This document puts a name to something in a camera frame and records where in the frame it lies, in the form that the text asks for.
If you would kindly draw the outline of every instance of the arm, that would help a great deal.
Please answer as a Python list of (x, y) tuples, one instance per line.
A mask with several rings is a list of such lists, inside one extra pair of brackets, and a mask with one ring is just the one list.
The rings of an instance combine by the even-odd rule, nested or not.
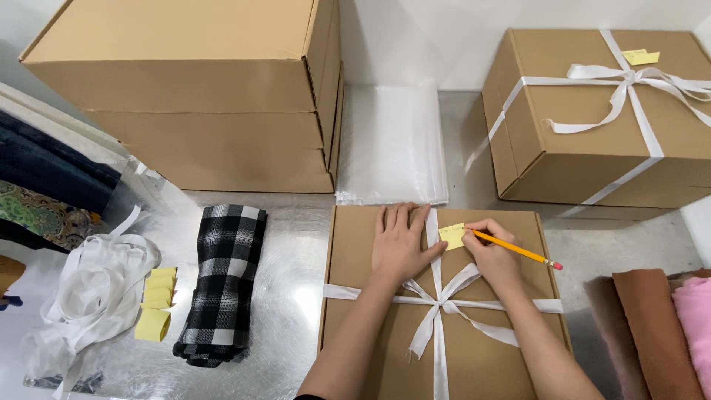
[(297, 395), (312, 394), (328, 400), (352, 400), (360, 396), (375, 341), (395, 291), (444, 252), (447, 242), (419, 251), (429, 206), (417, 211), (410, 227), (414, 203), (380, 208), (375, 222), (373, 272), (336, 336), (324, 346), (301, 384)]
[(464, 227), (467, 230), (462, 242), (506, 308), (538, 398), (604, 400), (526, 295), (519, 272), (520, 256), (492, 243), (483, 244), (469, 229), (489, 231), (496, 238), (518, 245), (516, 238), (493, 219)]

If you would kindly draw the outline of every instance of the finger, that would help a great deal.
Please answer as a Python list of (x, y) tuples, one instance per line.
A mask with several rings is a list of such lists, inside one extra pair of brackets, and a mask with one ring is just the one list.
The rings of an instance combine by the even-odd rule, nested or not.
[(375, 217), (375, 234), (380, 235), (385, 232), (385, 225), (383, 225), (383, 218), (385, 218), (385, 206), (380, 206), (378, 210), (378, 216)]
[(442, 253), (444, 253), (445, 249), (447, 249), (447, 242), (441, 241), (435, 243), (432, 247), (423, 251), (421, 256), (424, 259), (424, 264), (429, 264), (432, 262), (432, 260), (434, 260), (438, 256), (441, 256)]
[(469, 249), (472, 253), (475, 253), (483, 248), (485, 248), (485, 245), (482, 244), (479, 239), (474, 235), (474, 232), (472, 232), (470, 229), (465, 229), (464, 230), (464, 236), (461, 237), (461, 242), (464, 243), (466, 248)]
[(421, 207), (419, 210), (417, 210), (417, 215), (415, 216), (415, 219), (412, 220), (412, 225), (410, 225), (410, 229), (415, 232), (422, 232), (424, 222), (427, 220), (427, 215), (429, 214), (429, 209), (431, 207), (432, 206), (430, 206), (429, 204), (426, 204), (424, 207)]
[(415, 203), (405, 203), (397, 209), (397, 226), (407, 229), (407, 222), (410, 219), (410, 211), (419, 207)]
[(385, 224), (385, 230), (393, 229), (395, 227), (395, 221), (397, 220), (397, 208), (400, 207), (400, 204), (402, 203), (397, 203), (394, 206), (387, 208), (387, 222)]
[(505, 230), (498, 222), (491, 218), (487, 218), (483, 221), (465, 223), (464, 228), (473, 229), (475, 231), (482, 231), (486, 229), (495, 238), (499, 238), (502, 241), (513, 241), (514, 236), (511, 232)]

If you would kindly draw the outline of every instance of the white ribbon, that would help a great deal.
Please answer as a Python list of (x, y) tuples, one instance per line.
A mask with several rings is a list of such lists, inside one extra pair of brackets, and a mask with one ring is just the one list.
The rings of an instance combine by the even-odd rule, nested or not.
[(587, 200), (583, 201), (581, 203), (582, 206), (576, 206), (564, 212), (563, 214), (560, 214), (559, 217), (571, 216), (584, 209), (584, 206), (597, 203), (602, 198), (612, 193), (615, 189), (627, 183), (632, 178), (641, 174), (647, 168), (651, 167), (659, 160), (664, 158), (664, 152), (662, 151), (662, 148), (659, 145), (656, 136), (654, 135), (652, 127), (649, 125), (649, 121), (647, 120), (646, 115), (644, 114), (642, 105), (640, 104), (639, 98), (637, 97), (637, 92), (634, 90), (634, 85), (636, 83), (650, 85), (653, 88), (664, 90), (665, 92), (671, 94), (672, 96), (679, 99), (679, 101), (681, 101), (686, 107), (688, 107), (689, 110), (691, 110), (699, 118), (699, 120), (704, 122), (707, 126), (711, 127), (711, 117), (694, 108), (691, 104), (689, 104), (689, 102), (684, 96), (687, 95), (702, 102), (711, 101), (711, 90), (708, 90), (711, 89), (711, 80), (686, 80), (679, 78), (678, 76), (664, 73), (654, 67), (647, 67), (639, 71), (634, 71), (630, 69), (629, 64), (622, 55), (622, 51), (620, 51), (619, 46), (617, 46), (617, 42), (612, 37), (612, 33), (610, 33), (610, 31), (607, 29), (600, 29), (599, 31), (602, 37), (605, 39), (605, 43), (607, 43), (607, 46), (614, 55), (615, 59), (617, 60), (617, 63), (620, 65), (621, 70), (604, 67), (602, 65), (575, 64), (572, 65), (568, 70), (568, 74), (566, 75), (567, 78), (544, 78), (535, 76), (521, 77), (521, 79), (519, 79), (513, 90), (511, 90), (511, 93), (506, 98), (506, 101), (502, 106), (501, 113), (492, 125), (491, 130), (489, 130), (488, 138), (484, 140), (481, 145), (479, 145), (479, 147), (469, 157), (469, 160), (467, 160), (465, 172), (469, 170), (471, 163), (476, 158), (478, 158), (479, 155), (481, 155), (481, 153), (486, 149), (489, 142), (491, 141), (491, 138), (495, 135), (499, 126), (501, 126), (501, 123), (506, 118), (506, 111), (508, 111), (509, 106), (511, 106), (511, 103), (521, 91), (521, 88), (526, 85), (617, 86), (617, 89), (615, 89), (614, 93), (612, 94), (612, 97), (610, 98), (610, 104), (612, 105), (610, 113), (597, 124), (559, 124), (551, 120), (547, 120), (547, 122), (550, 123), (553, 132), (560, 134), (578, 133), (592, 129), (594, 127), (598, 127), (600, 125), (605, 125), (614, 121), (619, 116), (620, 112), (622, 111), (622, 107), (624, 106), (624, 103), (627, 99), (627, 95), (629, 94), (629, 100), (632, 104), (632, 109), (634, 110), (637, 123), (639, 124), (639, 129), (642, 132), (642, 137), (644, 138), (647, 150), (649, 151), (649, 158), (647, 160), (639, 164), (637, 167), (634, 167), (630, 172), (626, 173), (616, 181), (610, 183), (602, 190), (598, 191), (596, 194), (593, 194)]
[[(427, 216), (425, 224), (427, 233), (427, 245), (432, 247), (439, 241), (437, 210), (431, 209)], [(447, 354), (444, 351), (444, 327), (442, 325), (442, 315), (439, 308), (441, 307), (447, 314), (459, 314), (468, 320), (473, 327), (482, 331), (486, 336), (518, 347), (516, 336), (513, 330), (503, 327), (495, 327), (492, 325), (482, 324), (467, 317), (459, 307), (475, 307), (487, 308), (489, 310), (505, 311), (503, 305), (499, 301), (466, 301), (466, 300), (450, 300), (454, 293), (469, 286), (472, 282), (481, 277), (479, 269), (474, 263), (468, 264), (463, 270), (452, 278), (447, 286), (442, 289), (442, 261), (437, 257), (432, 261), (432, 275), (434, 276), (434, 287), (437, 292), (437, 300), (432, 298), (425, 292), (414, 280), (408, 280), (402, 286), (419, 295), (418, 298), (408, 296), (395, 296), (392, 302), (404, 304), (419, 304), (431, 305), (432, 308), (424, 317), (422, 322), (415, 331), (415, 336), (410, 343), (410, 351), (417, 354), (417, 358), (422, 357), (424, 348), (432, 338), (434, 331), (434, 399), (448, 400), (449, 399), (449, 381), (447, 378)], [(360, 294), (360, 289), (349, 288), (346, 286), (324, 284), (324, 297), (344, 300), (355, 300)], [(563, 313), (563, 306), (560, 299), (542, 299), (534, 300), (533, 303), (541, 312), (553, 312), (557, 314)]]
[(92, 235), (72, 250), (62, 269), (55, 298), (40, 308), (44, 325), (22, 338), (31, 378), (61, 374), (59, 399), (78, 379), (77, 353), (89, 344), (129, 329), (138, 315), (143, 279), (161, 262), (156, 245), (139, 235), (122, 235), (138, 218), (129, 218), (108, 235)]

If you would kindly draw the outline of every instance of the pink fabric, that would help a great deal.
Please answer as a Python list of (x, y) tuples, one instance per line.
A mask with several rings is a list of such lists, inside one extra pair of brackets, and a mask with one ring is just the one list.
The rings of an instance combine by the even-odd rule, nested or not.
[(671, 297), (704, 396), (711, 400), (711, 278), (689, 278)]

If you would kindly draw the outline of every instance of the clear plastic bag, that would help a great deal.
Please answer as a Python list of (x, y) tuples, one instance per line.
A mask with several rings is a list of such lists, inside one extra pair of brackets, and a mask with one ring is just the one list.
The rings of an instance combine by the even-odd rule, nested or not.
[(435, 82), (350, 87), (338, 162), (337, 204), (448, 202)]

